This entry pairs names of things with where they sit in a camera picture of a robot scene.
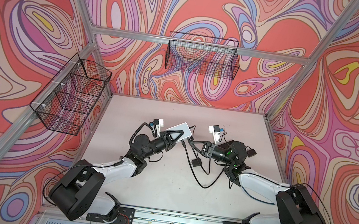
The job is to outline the black power adapter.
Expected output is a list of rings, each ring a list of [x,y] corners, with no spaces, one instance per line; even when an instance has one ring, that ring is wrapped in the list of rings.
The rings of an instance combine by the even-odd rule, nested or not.
[[[257,152],[253,148],[246,147],[246,149],[246,154],[248,158],[256,156]]]
[[[190,130],[192,130],[192,136],[189,138],[189,141],[193,142],[194,141],[194,136],[195,136],[195,129],[196,129],[196,126],[193,125],[193,126],[190,126],[189,127]],[[205,173],[205,175],[209,175],[211,173],[211,162],[209,162],[209,166],[208,166],[208,171],[206,171],[203,167],[203,163],[202,163],[202,160],[201,158],[198,156],[198,152],[196,149],[194,149],[192,146],[191,146],[191,149],[193,150],[193,154],[194,154],[194,159],[191,161],[191,164],[193,167],[200,167],[202,169],[202,171]]]

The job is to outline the small white network switch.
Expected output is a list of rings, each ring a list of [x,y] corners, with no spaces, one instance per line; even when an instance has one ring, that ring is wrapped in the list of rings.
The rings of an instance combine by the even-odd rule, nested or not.
[[[168,128],[166,132],[170,134],[175,143],[192,137],[192,131],[187,122]]]

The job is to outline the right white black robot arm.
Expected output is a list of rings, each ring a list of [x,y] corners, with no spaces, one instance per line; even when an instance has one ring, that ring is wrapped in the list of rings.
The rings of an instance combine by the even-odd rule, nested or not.
[[[240,224],[326,224],[308,189],[302,184],[288,185],[260,175],[247,166],[245,159],[253,156],[242,142],[216,145],[205,141],[199,153],[221,162],[230,185],[245,193],[253,191],[263,197],[264,204],[275,206],[277,213],[254,212]]]

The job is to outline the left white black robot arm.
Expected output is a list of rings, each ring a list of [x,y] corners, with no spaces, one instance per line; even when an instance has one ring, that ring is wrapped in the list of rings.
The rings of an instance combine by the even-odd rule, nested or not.
[[[111,193],[102,193],[102,187],[139,175],[153,155],[170,151],[192,136],[186,122],[167,130],[162,129],[163,123],[162,119],[155,119],[141,124],[129,140],[128,152],[119,161],[104,164],[77,161],[49,191],[50,202],[71,221],[86,215],[116,223],[121,216],[120,202]]]

